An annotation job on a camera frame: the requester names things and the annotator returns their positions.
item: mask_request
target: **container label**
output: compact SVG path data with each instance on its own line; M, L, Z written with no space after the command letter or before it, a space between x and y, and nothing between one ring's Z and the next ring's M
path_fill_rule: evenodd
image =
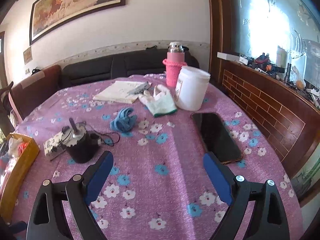
M179 95L180 95L182 83L183 83L183 81L178 78L177 85L176 85L176 90L175 90L175 93L174 93L174 100L175 100L176 102L177 102L178 99L179 99Z

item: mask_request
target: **metal screw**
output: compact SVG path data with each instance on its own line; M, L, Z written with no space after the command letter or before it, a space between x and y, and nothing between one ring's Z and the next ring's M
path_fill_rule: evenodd
M271 179L268 179L267 183L270 185L270 186L273 186L275 184L275 182Z
M73 179L74 181L81 180L81 175L79 175L79 174L74 175L72 179Z
M241 175L238 175L238 176L236 176L236 180L242 182L242 181L244 181L244 177Z
M50 184L50 180L46 179L42 182L43 186L48 186Z

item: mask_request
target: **pink bottle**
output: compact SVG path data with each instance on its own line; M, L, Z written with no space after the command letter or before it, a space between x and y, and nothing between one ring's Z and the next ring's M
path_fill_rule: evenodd
M164 60L164 64L166 65L167 86L175 87L181 68L187 65L187 63L184 62L183 48L179 42L170 43L167 60Z

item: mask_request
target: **black leather sofa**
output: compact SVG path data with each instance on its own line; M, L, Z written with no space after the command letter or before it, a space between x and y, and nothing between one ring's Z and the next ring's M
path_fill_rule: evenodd
M134 74L163 73L162 61L167 57L167 49L148 48L134 52L115 54L67 65L63 68L60 87L72 87L91 82L128 77ZM199 63L188 48L185 62L199 68Z

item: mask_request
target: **purple floral tablecloth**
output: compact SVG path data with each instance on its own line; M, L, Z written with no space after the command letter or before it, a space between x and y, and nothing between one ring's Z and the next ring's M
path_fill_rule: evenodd
M165 84L161 75L131 76L118 80L149 81ZM33 136L40 153L28 172L12 217L12 222L28 221L36 194L43 180L69 180L82 174L104 150L114 155L114 167L90 209L103 233L112 239L209 239L228 206L213 188L203 168L203 148L191 112L153 118L137 100L132 105L98 102L92 98L113 80L63 89L36 108L17 128ZM69 117L86 121L96 131L110 131L110 121L124 107L132 106L137 123L121 134L114 146L104 145L86 164L75 163L68 153L49 162L43 143L68 125ZM225 122L244 159L228 166L236 175L264 183L272 179L280 192L289 222L291 239L302 235L302 215L292 185L276 153L252 121L227 96L209 85L199 112L215 112ZM81 239L68 204L66 217L74 239ZM253 203L236 239L242 239ZM25 239L25 233L18 236Z

